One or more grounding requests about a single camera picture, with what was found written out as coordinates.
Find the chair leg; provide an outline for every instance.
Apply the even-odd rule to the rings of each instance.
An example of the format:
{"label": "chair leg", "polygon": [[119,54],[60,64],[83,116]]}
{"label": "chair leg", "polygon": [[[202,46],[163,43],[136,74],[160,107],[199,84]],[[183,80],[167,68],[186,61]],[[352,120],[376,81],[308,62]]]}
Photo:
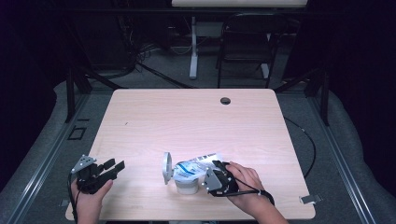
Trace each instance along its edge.
{"label": "chair leg", "polygon": [[218,71],[218,89],[220,88],[220,81],[221,81],[221,60],[219,60],[219,71]]}
{"label": "chair leg", "polygon": [[270,80],[271,80],[273,68],[274,68],[274,61],[271,62],[270,69],[268,71],[268,78],[267,78],[267,82],[265,83],[265,89],[268,89],[268,87],[270,86]]}

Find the hole in table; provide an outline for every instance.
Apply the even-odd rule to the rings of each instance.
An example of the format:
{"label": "hole in table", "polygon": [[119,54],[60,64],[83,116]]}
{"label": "hole in table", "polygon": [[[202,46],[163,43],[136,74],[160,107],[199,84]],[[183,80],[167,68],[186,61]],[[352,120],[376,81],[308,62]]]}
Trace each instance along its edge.
{"label": "hole in table", "polygon": [[220,102],[222,105],[229,105],[231,103],[231,100],[228,97],[223,97],[220,99]]}

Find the wooden table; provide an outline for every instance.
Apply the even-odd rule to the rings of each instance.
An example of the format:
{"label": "wooden table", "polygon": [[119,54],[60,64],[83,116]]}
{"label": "wooden table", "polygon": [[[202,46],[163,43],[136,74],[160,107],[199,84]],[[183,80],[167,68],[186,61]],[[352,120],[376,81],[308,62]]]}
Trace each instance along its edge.
{"label": "wooden table", "polygon": [[[220,99],[231,103],[223,105]],[[287,219],[315,216],[276,95],[271,90],[114,91],[92,145],[99,163],[115,158],[125,169],[104,199],[104,220],[252,219],[226,198],[200,186],[177,193],[163,181],[163,153],[173,164],[217,152],[258,172],[276,207]],[[73,219],[69,206],[66,216]]]}

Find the metal bar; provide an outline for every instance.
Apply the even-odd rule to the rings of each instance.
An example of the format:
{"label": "metal bar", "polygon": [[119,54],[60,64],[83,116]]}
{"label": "metal bar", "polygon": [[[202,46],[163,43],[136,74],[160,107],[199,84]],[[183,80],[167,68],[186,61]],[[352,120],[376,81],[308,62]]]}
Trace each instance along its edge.
{"label": "metal bar", "polygon": [[318,71],[319,71],[319,69],[315,68],[314,70],[311,70],[311,71],[309,71],[309,72],[307,72],[307,73],[305,73],[305,74],[303,74],[303,75],[301,75],[299,77],[295,77],[291,81],[289,81],[289,82],[281,85],[280,87],[274,89],[274,91],[276,93],[281,93],[283,91],[286,91],[288,88],[297,85],[299,82],[303,81],[304,79],[306,79],[308,77],[311,77],[313,75],[316,75]]}
{"label": "metal bar", "polygon": [[67,117],[65,123],[68,123],[73,118],[76,112],[76,97],[74,94],[74,79],[72,70],[66,75],[66,90],[67,90]]}
{"label": "metal bar", "polygon": [[328,112],[329,112],[329,75],[323,71],[323,85],[321,90],[320,100],[320,117],[324,124],[329,126]]}
{"label": "metal bar", "polygon": [[306,11],[303,8],[249,8],[249,7],[199,7],[199,8],[43,8],[44,11],[56,12],[63,14],[106,14],[106,15],[136,15],[136,16],[153,16],[153,15],[178,15],[178,16],[219,16],[232,15],[237,12],[268,12],[282,13],[284,15],[298,16],[301,18],[317,19],[340,19],[345,16],[345,12],[328,12],[328,11]]}
{"label": "metal bar", "polygon": [[332,134],[332,129],[330,126],[326,126],[321,119],[320,110],[318,107],[318,102],[313,97],[308,97],[308,103],[310,104],[312,110],[315,112],[315,116],[317,119],[320,128],[325,133],[329,144],[331,146],[331,154],[334,159],[335,166],[340,173],[341,178],[344,181],[346,186],[346,190],[349,193],[349,196],[355,205],[356,211],[358,212],[359,217],[361,218],[361,223],[375,224],[375,219],[364,200],[363,195],[361,194],[361,190],[358,186],[358,183],[355,181],[353,174],[350,172],[347,162],[343,156],[343,153],[340,147],[337,144],[337,141]]}
{"label": "metal bar", "polygon": [[121,87],[120,85],[118,85],[118,84],[116,84],[116,83],[114,83],[114,82],[108,80],[107,78],[102,77],[102,76],[100,76],[99,74],[93,72],[90,68],[86,68],[86,67],[81,66],[79,69],[80,69],[82,72],[85,72],[87,75],[89,75],[89,76],[95,78],[96,80],[100,81],[101,83],[107,85],[107,86],[108,86],[109,88],[111,88],[113,91],[118,90],[118,89],[126,89],[126,88],[123,88],[123,87]]}
{"label": "metal bar", "polygon": [[50,169],[52,168],[53,164],[55,163],[61,152],[61,146],[66,137],[66,134],[73,129],[74,123],[77,120],[78,113],[87,103],[88,98],[88,95],[83,94],[78,100],[75,116],[71,119],[69,123],[66,123],[62,127],[54,142],[54,145],[52,146],[52,149],[49,151],[47,157],[43,160],[43,162],[38,166],[29,183],[26,185],[26,188],[23,191],[21,198],[17,203],[17,206],[14,208],[14,211],[12,212],[12,215],[10,216],[7,223],[15,224],[23,222],[24,217],[26,216],[30,206],[35,200],[35,196],[40,191],[44,181],[50,173]]}

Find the hand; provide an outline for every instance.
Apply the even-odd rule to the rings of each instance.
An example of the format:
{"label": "hand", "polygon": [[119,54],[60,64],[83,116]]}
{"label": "hand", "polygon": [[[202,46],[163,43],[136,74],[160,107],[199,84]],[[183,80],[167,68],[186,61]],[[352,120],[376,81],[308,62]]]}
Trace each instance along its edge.
{"label": "hand", "polygon": [[[230,162],[226,169],[233,174],[233,176],[250,185],[255,189],[264,189],[259,175],[254,169],[244,167],[238,163]],[[239,191],[252,190],[250,187],[236,181]],[[230,196],[228,199],[235,204],[239,209],[253,216],[259,223],[287,223],[286,219],[279,213],[279,211],[270,203],[265,197],[258,194],[243,194],[238,196]]]}
{"label": "hand", "polygon": [[79,192],[77,180],[72,183],[72,193],[77,205],[78,223],[93,224],[99,220],[102,210],[102,200],[113,186],[113,180],[107,182],[94,194]]}

